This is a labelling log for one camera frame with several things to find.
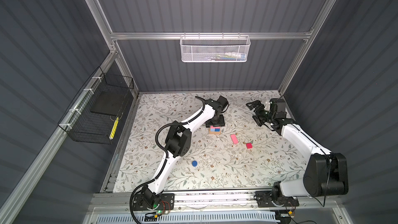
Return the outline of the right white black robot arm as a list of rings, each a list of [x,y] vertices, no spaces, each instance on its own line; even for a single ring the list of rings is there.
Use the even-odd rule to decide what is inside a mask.
[[[253,119],[289,141],[306,159],[303,178],[276,182],[272,187],[273,202],[281,205],[295,197],[341,196],[349,192],[347,159],[323,147],[301,126],[287,116],[286,102],[273,98],[266,107],[256,100],[246,104],[254,112]]]

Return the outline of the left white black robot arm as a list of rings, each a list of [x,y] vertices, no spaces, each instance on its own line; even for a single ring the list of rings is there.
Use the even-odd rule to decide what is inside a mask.
[[[179,122],[165,124],[155,134],[156,145],[164,152],[161,163],[154,177],[140,186],[140,195],[150,208],[156,208],[161,201],[161,194],[169,174],[180,158],[190,149],[193,133],[203,124],[207,127],[225,126],[223,113],[228,109],[228,100],[220,96],[217,100],[196,97],[202,107],[189,118]]]

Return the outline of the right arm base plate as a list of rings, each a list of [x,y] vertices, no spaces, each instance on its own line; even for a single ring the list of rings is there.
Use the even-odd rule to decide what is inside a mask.
[[[297,198],[286,197],[281,193],[272,191],[256,191],[254,200],[257,202],[258,207],[293,207],[300,206]]]

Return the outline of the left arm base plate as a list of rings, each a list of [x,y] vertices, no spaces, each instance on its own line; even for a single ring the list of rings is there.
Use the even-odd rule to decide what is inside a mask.
[[[133,211],[168,211],[174,209],[175,194],[161,194],[157,207],[153,207],[144,200],[141,193],[133,197],[131,208]]]

